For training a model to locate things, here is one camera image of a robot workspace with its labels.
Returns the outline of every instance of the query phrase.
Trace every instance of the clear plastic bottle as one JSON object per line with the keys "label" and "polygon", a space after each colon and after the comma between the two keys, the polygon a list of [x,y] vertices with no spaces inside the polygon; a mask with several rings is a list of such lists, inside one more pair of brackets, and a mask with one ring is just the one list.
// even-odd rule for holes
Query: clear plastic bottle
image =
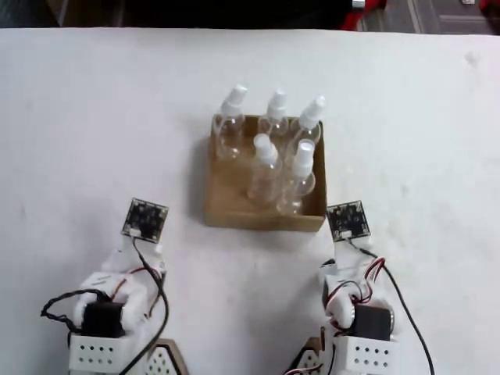
{"label": "clear plastic bottle", "polygon": [[241,137],[245,116],[241,104],[246,87],[237,85],[220,106],[220,113],[213,117],[212,129],[216,135],[216,154],[222,160],[236,159],[241,154]]}
{"label": "clear plastic bottle", "polygon": [[303,139],[298,143],[290,170],[285,170],[277,210],[283,215],[302,213],[302,199],[314,189],[314,142]]}
{"label": "clear plastic bottle", "polygon": [[253,144],[255,157],[252,161],[252,180],[248,197],[257,205],[265,207],[272,205],[280,193],[283,162],[267,134],[257,134]]}
{"label": "clear plastic bottle", "polygon": [[302,139],[309,139],[316,146],[321,138],[321,114],[325,107],[324,96],[319,96],[305,107],[298,119],[291,122],[290,141],[284,152],[284,163],[286,169],[290,169],[297,153],[298,143]]}
{"label": "clear plastic bottle", "polygon": [[259,118],[259,133],[269,135],[278,153],[283,155],[288,136],[288,119],[285,116],[287,95],[277,89],[267,106],[267,113]]}

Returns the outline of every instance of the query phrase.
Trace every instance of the white table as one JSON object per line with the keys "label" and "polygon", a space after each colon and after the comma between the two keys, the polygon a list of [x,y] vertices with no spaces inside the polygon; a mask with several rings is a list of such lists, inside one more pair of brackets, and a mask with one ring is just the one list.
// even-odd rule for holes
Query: white table
{"label": "white table", "polygon": [[[318,334],[326,224],[259,233],[202,221],[210,118],[237,82],[248,113],[277,85],[291,115],[327,97],[328,202],[362,199],[436,373],[496,373],[499,67],[496,37],[0,30],[2,373],[65,373],[66,328],[41,307],[118,243],[132,197],[171,208],[165,336],[191,375],[281,374]],[[402,319],[400,373],[425,374]]]}

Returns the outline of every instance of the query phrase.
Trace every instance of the white spray nozzle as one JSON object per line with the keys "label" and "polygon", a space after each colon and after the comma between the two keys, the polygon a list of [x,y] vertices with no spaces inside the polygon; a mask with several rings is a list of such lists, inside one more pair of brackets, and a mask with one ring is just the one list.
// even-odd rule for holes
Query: white spray nozzle
{"label": "white spray nozzle", "polygon": [[233,90],[229,93],[227,98],[223,101],[220,111],[225,116],[238,116],[241,114],[241,104],[245,95],[247,93],[247,88],[240,84],[237,84]]}
{"label": "white spray nozzle", "polygon": [[255,154],[261,163],[274,164],[278,159],[278,151],[273,142],[271,142],[269,135],[257,134],[253,138],[255,146]]}
{"label": "white spray nozzle", "polygon": [[273,97],[269,100],[267,106],[267,116],[271,119],[281,120],[285,115],[285,104],[287,102],[287,95],[281,89],[274,92]]}
{"label": "white spray nozzle", "polygon": [[300,115],[300,118],[298,119],[298,122],[302,127],[313,129],[318,124],[321,120],[323,109],[325,108],[325,101],[325,97],[321,95],[305,107],[304,111]]}
{"label": "white spray nozzle", "polygon": [[294,176],[306,178],[313,171],[314,142],[302,139],[298,143],[297,154],[291,168]]}

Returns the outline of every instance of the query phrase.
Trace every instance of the circuit board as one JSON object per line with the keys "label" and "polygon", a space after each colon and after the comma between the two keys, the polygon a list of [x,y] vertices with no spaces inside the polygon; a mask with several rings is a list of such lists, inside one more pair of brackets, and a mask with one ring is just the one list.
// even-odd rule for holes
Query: circuit board
{"label": "circuit board", "polygon": [[361,201],[327,207],[327,218],[334,242],[343,241],[343,233],[350,232],[351,239],[370,236],[365,211]]}
{"label": "circuit board", "polygon": [[138,239],[157,244],[168,212],[168,207],[164,205],[134,198],[123,224],[122,234],[130,236],[130,229],[140,230],[141,236]]}

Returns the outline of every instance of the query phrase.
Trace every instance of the cardboard box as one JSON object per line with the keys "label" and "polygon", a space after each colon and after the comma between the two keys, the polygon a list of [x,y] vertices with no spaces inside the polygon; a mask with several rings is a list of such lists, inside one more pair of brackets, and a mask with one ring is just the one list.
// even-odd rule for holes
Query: cardboard box
{"label": "cardboard box", "polygon": [[303,214],[283,216],[275,207],[262,209],[247,197],[251,178],[250,165],[255,154],[253,138],[257,134],[257,120],[257,116],[246,116],[242,155],[237,161],[217,160],[215,135],[213,132],[210,134],[209,179],[205,201],[206,224],[211,227],[252,230],[317,232],[325,220],[327,211],[323,132],[314,152],[313,171],[316,176],[316,186],[312,193],[304,198]]}

